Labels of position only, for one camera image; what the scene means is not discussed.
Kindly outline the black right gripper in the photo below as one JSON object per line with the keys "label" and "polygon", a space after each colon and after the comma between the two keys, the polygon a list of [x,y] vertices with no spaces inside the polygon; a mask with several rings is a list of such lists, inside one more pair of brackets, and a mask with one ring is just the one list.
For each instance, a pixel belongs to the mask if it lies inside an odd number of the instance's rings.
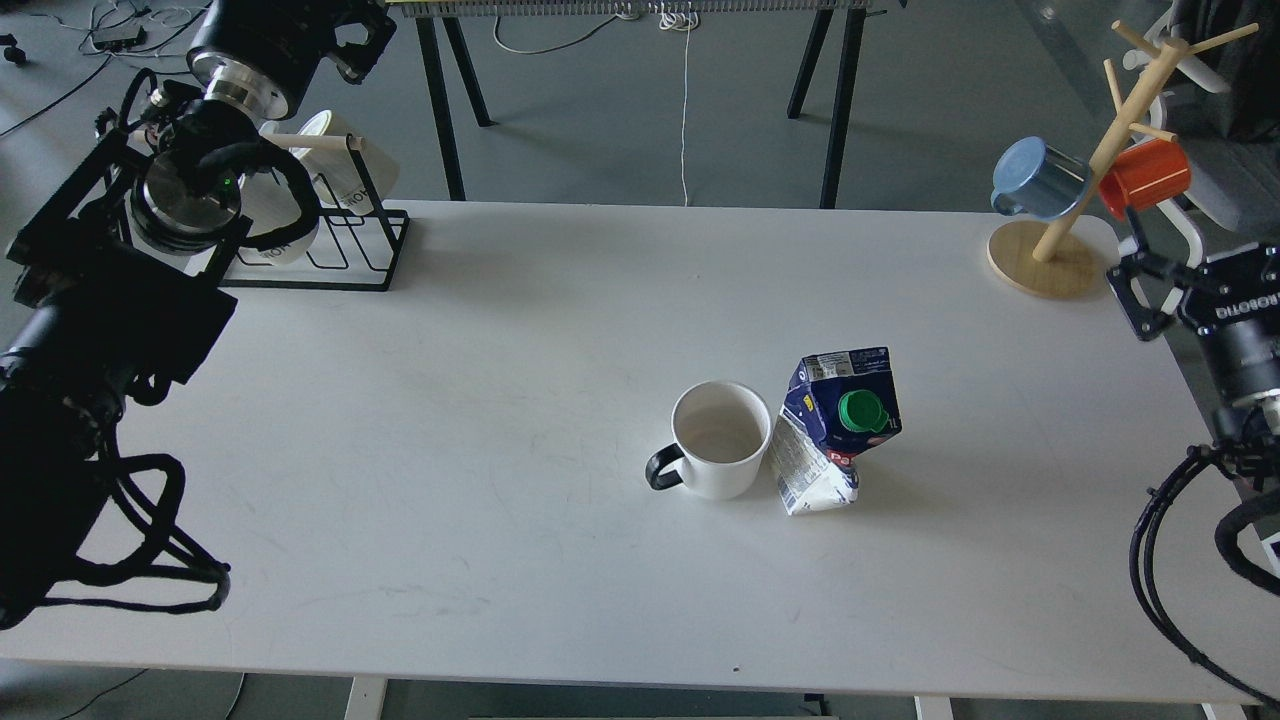
{"label": "black right gripper", "polygon": [[[1152,342],[1174,327],[1184,334],[1247,346],[1276,346],[1279,320],[1279,251],[1275,243],[1247,243],[1192,266],[1152,249],[1134,208],[1124,210],[1130,234],[1106,281],[1133,334]],[[1142,287],[1151,278],[1165,300],[1152,304]]]}

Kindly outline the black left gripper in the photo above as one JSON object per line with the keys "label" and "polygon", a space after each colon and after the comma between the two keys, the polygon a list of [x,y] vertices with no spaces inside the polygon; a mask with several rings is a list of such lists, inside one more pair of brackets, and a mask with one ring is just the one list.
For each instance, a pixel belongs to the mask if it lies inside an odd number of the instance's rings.
{"label": "black left gripper", "polygon": [[326,1],[328,56],[348,85],[361,85],[396,36],[387,1]]}

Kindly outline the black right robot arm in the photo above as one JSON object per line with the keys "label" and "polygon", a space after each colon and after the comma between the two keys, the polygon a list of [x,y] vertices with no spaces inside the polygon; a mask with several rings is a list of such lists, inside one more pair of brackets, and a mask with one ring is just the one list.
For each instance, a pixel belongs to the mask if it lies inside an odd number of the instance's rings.
{"label": "black right robot arm", "polygon": [[1268,708],[1277,700],[1229,673],[1198,648],[1164,606],[1155,577],[1155,550],[1165,518],[1190,483],[1215,469],[1253,495],[1229,510],[1213,529],[1220,557],[1239,578],[1268,594],[1277,575],[1251,560],[1242,533],[1277,516],[1279,286],[1277,246],[1251,242],[1184,264],[1152,250],[1134,209],[1124,211],[1132,233],[1106,278],[1140,341],[1167,328],[1188,329],[1199,347],[1219,405],[1213,438],[1188,447],[1170,474],[1148,492],[1132,533],[1128,573],[1140,610],[1188,660]]}

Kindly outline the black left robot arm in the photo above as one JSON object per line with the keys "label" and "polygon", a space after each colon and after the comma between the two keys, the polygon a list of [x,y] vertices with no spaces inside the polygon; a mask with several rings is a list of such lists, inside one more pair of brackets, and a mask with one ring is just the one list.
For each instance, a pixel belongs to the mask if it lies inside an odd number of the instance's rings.
{"label": "black left robot arm", "polygon": [[311,174],[259,124],[292,117],[321,60],[362,82],[396,32],[383,1],[214,1],[187,54],[193,83],[141,69],[87,158],[6,249],[32,316],[3,355],[3,628],[74,582],[209,584],[230,569],[177,524],[186,471],[125,457],[125,406],[160,404],[209,356],[237,301],[241,250],[316,231]]}

